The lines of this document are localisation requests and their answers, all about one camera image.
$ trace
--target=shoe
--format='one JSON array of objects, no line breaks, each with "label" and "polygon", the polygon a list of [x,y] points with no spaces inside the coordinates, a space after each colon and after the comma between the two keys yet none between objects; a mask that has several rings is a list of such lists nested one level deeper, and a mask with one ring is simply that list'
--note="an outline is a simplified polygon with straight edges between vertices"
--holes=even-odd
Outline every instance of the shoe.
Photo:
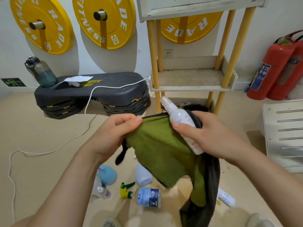
[{"label": "shoe", "polygon": [[109,218],[103,223],[102,227],[121,227],[121,225],[116,219]]},{"label": "shoe", "polygon": [[254,213],[250,216],[245,227],[276,227],[276,226],[270,219],[263,217],[258,213]]}]

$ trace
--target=person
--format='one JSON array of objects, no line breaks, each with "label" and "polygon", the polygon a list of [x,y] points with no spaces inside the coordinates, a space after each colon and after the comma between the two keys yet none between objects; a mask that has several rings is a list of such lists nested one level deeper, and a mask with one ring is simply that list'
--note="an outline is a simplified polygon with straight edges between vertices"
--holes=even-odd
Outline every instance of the person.
[{"label": "person", "polygon": [[[179,122],[174,122],[173,128],[196,141],[206,153],[225,159],[244,172],[283,226],[301,226],[303,185],[284,168],[241,140],[214,114],[198,111],[194,114],[203,122],[202,129]],[[80,147],[37,213],[12,227],[81,227],[97,168],[115,153],[123,136],[141,123],[142,118],[133,114],[110,116]],[[254,218],[260,221],[259,216],[254,215]],[[103,226],[118,225],[115,220],[108,220]]]}]

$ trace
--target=person's left hand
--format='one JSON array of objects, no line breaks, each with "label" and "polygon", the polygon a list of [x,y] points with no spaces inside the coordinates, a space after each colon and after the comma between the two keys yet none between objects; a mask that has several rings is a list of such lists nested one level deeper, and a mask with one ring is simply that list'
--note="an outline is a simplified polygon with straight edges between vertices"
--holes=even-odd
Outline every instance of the person's left hand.
[{"label": "person's left hand", "polygon": [[83,144],[80,150],[92,152],[105,162],[121,146],[123,136],[135,130],[142,123],[141,116],[118,114],[110,116]]}]

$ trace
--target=hand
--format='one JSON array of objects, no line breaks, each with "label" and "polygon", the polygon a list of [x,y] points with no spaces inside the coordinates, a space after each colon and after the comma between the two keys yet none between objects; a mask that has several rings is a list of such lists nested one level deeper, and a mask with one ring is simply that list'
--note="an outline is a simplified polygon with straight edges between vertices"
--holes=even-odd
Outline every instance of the hand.
[{"label": "hand", "polygon": [[223,125],[216,115],[200,111],[193,113],[202,121],[202,129],[179,122],[174,122],[172,125],[181,135],[196,141],[204,152],[235,164],[238,155],[251,148],[248,143]]},{"label": "hand", "polygon": [[121,146],[123,136],[142,123],[141,116],[118,114],[110,116],[83,144],[80,150],[97,154],[104,163]]}]

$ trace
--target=power cord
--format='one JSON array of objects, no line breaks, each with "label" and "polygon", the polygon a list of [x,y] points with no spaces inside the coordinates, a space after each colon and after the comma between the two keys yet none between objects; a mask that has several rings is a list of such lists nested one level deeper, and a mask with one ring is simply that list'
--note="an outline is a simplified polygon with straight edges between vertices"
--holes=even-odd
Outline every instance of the power cord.
[{"label": "power cord", "polygon": [[16,219],[15,219],[16,183],[14,182],[14,180],[13,180],[12,177],[11,177],[11,171],[12,171],[12,157],[13,157],[13,155],[14,155],[15,153],[17,153],[17,152],[21,152],[21,153],[23,153],[26,157],[29,157],[29,156],[27,156],[27,154],[35,155],[35,156],[33,156],[33,157],[37,157],[37,156],[47,155],[47,154],[51,154],[51,153],[53,153],[53,152],[56,152],[56,151],[59,150],[61,147],[63,147],[65,144],[67,144],[68,142],[72,141],[73,139],[76,139],[76,138],[81,137],[82,135],[84,135],[84,134],[89,130],[92,121],[93,121],[93,120],[96,118],[96,116],[97,116],[97,115],[95,115],[95,116],[93,117],[93,119],[92,119],[90,122],[88,122],[88,119],[87,119],[87,116],[86,116],[86,110],[87,110],[87,107],[88,107],[88,105],[89,105],[89,102],[90,102],[90,100],[91,100],[91,98],[92,98],[92,94],[93,94],[93,92],[94,92],[95,89],[97,89],[97,88],[99,88],[99,87],[119,89],[119,88],[123,88],[123,87],[127,87],[127,86],[131,86],[131,85],[138,84],[138,83],[140,83],[140,82],[142,82],[142,81],[144,81],[144,80],[148,80],[148,78],[143,79],[143,80],[140,80],[140,81],[138,81],[138,82],[136,82],[136,83],[133,83],[133,84],[124,85],[124,86],[122,86],[122,87],[108,87],[108,86],[97,86],[97,87],[94,87],[93,90],[91,91],[91,94],[90,94],[90,96],[89,96],[89,100],[88,100],[88,102],[87,102],[87,104],[86,104],[86,107],[85,107],[85,110],[84,110],[84,115],[85,115],[86,121],[87,121],[87,123],[88,123],[88,125],[85,126],[84,132],[83,132],[81,135],[78,135],[78,136],[76,136],[76,137],[74,137],[74,138],[71,138],[70,140],[66,141],[66,142],[63,143],[61,146],[59,146],[57,149],[55,149],[55,150],[53,150],[53,151],[45,152],[45,153],[31,153],[31,152],[22,151],[20,148],[18,148],[17,151],[12,152],[12,153],[10,154],[10,156],[9,156],[9,172],[8,172],[8,177],[9,177],[10,181],[13,183],[13,186],[14,186],[14,195],[13,195],[13,200],[12,200],[12,216],[13,216],[13,223],[16,222]]}]

